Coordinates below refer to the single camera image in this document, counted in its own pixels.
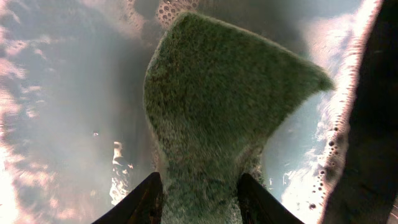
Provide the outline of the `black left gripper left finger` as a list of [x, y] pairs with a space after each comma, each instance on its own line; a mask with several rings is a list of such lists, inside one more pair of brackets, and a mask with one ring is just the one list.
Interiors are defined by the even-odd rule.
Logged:
[[153, 172], [93, 224], [160, 224], [162, 207], [160, 174]]

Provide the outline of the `green yellow scrub sponge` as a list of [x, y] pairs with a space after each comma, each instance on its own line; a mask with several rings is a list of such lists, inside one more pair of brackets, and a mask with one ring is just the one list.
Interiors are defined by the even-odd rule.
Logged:
[[333, 88], [327, 73], [279, 44], [181, 13], [146, 71], [144, 107], [165, 187], [163, 223], [232, 223], [240, 176], [273, 132]]

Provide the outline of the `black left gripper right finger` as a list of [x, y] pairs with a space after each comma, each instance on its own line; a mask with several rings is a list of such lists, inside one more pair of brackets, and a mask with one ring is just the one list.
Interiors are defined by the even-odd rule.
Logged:
[[244, 224], [304, 224], [250, 174], [240, 177], [237, 190]]

